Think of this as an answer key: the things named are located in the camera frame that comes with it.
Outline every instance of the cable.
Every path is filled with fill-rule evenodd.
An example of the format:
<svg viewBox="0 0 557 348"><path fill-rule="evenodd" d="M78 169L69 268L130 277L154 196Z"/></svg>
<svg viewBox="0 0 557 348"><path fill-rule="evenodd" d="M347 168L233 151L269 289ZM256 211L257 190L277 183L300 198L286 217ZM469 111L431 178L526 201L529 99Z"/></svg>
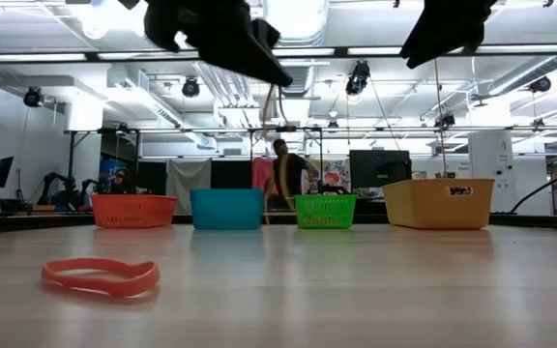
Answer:
<svg viewBox="0 0 557 348"><path fill-rule="evenodd" d="M440 76L437 69L437 58L433 60L435 64L435 90L437 91L437 110L440 113L440 144L442 145L442 164L444 165L444 177L446 173L446 150L444 149L444 115L442 115L442 99L440 98Z"/></svg>
<svg viewBox="0 0 557 348"><path fill-rule="evenodd" d="M371 86L373 86L373 93L375 93L377 104L379 105L379 108L382 111L382 116L384 116L384 120L386 121L386 125L388 126L388 131L391 133L391 137L395 141L396 149L401 150L401 148L398 146L398 141L396 141L395 134L393 133L393 127L391 126L391 123L388 121L388 117L386 117L384 106L382 105L382 102L380 101L379 96L377 95L377 88L375 88L375 83L371 82Z"/></svg>
<svg viewBox="0 0 557 348"><path fill-rule="evenodd" d="M549 182L547 182L546 184L541 185L539 188L533 190L532 192L528 193L525 197L521 198L521 200L514 205L514 207L511 209L511 211L509 212L509 214L514 214L514 212L517 210L517 208L519 208L519 206L521 204L523 204L523 202L527 201L528 198L532 197L533 195L539 193L539 191L541 191L542 189L545 189L547 187L552 186L554 183L557 182L557 178L551 179Z"/></svg>
<svg viewBox="0 0 557 348"><path fill-rule="evenodd" d="M34 189L33 193L31 194L31 197L29 197L29 199L27 200L27 202L31 202L34 199L34 197L36 196L36 193L38 193L38 189L40 188L40 186L42 184L44 184L44 180L40 180L40 182L38 183L38 185Z"/></svg>
<svg viewBox="0 0 557 348"><path fill-rule="evenodd" d="M24 150L25 150L25 138L27 137L27 124L29 122L29 111L30 107L27 106L27 112L25 112L25 123L23 125L23 133L20 136L20 144L18 145L18 192L22 196L22 188L20 185L20 177L22 173L22 168L24 167Z"/></svg>
<svg viewBox="0 0 557 348"><path fill-rule="evenodd" d="M268 143L268 129L266 128L266 119L268 117L268 109L270 107L270 97L275 90L275 85L270 85L270 90L268 90L268 95L266 96L266 102L263 106L263 111L261 112L261 129L263 140ZM269 194L266 194L264 197L264 217L266 218L266 224L270 224L270 220L268 218L268 198L270 198Z"/></svg>
<svg viewBox="0 0 557 348"><path fill-rule="evenodd" d="M278 109L280 110L280 115L282 119L285 120L285 125L289 123L287 121L287 117L285 116L285 112L282 110L282 88L278 87Z"/></svg>
<svg viewBox="0 0 557 348"><path fill-rule="evenodd" d="M53 105L53 129L55 130L55 126L57 125L57 104L59 101L55 99L55 104Z"/></svg>
<svg viewBox="0 0 557 348"><path fill-rule="evenodd" d="M270 98L272 93L275 91L275 85L270 85L270 90L268 91L268 96L266 96L266 102L263 106L263 111L261 113L261 128L263 139L268 142L268 129L266 127L266 120L268 119L268 110L270 109Z"/></svg>
<svg viewBox="0 0 557 348"><path fill-rule="evenodd" d="M347 146L351 145L352 142L349 139L349 99L347 98L347 93L345 93L345 111L347 112Z"/></svg>

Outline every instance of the curtain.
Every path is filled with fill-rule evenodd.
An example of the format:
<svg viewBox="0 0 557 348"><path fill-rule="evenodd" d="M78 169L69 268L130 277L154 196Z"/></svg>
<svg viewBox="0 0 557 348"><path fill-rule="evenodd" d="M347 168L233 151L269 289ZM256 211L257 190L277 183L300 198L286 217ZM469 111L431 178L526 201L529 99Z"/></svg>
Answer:
<svg viewBox="0 0 557 348"><path fill-rule="evenodd" d="M191 190L209 189L212 161L177 161L167 165L166 195L178 197L177 215L191 215Z"/></svg>
<svg viewBox="0 0 557 348"><path fill-rule="evenodd" d="M254 189L264 189L266 182L272 173L272 160L256 158L252 160L252 187ZM277 194L277 188L271 190L272 194Z"/></svg>

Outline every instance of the pink cloth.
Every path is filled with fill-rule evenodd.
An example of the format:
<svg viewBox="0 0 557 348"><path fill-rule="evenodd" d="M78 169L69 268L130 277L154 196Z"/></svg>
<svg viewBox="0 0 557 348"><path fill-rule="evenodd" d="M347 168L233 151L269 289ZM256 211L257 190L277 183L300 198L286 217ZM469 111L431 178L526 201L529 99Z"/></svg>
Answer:
<svg viewBox="0 0 557 348"><path fill-rule="evenodd" d="M252 187L254 189L264 189L266 182L272 174L272 161L269 159L253 159L252 160ZM276 194L277 188L274 187L270 193Z"/></svg>

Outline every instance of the black shirt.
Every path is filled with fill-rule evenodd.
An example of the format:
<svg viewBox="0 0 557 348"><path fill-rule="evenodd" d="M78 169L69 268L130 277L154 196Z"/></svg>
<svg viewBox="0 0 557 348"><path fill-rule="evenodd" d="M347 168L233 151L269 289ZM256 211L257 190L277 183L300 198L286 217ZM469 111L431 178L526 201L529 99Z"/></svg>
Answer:
<svg viewBox="0 0 557 348"><path fill-rule="evenodd" d="M282 159L276 159L273 163L275 171L275 183L277 184L278 195L282 197L282 189L280 187L280 162L287 160L287 167L285 170L287 188L289 195L302 194L302 171L307 169L307 162L295 154L289 154Z"/></svg>

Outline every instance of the basket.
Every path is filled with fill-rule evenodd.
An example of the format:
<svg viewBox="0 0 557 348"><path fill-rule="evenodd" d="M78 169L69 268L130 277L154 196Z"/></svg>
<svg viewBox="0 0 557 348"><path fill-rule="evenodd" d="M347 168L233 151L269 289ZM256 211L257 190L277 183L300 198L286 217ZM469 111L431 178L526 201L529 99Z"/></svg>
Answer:
<svg viewBox="0 0 557 348"><path fill-rule="evenodd" d="M94 220L105 228L150 228L171 224L178 199L150 194L94 194Z"/></svg>
<svg viewBox="0 0 557 348"><path fill-rule="evenodd" d="M352 225L356 195L296 195L298 227L345 229Z"/></svg>
<svg viewBox="0 0 557 348"><path fill-rule="evenodd" d="M383 187L391 224L480 229L489 224L492 179L406 180Z"/></svg>
<svg viewBox="0 0 557 348"><path fill-rule="evenodd" d="M198 230L256 230L263 216L263 191L194 189L192 225Z"/></svg>

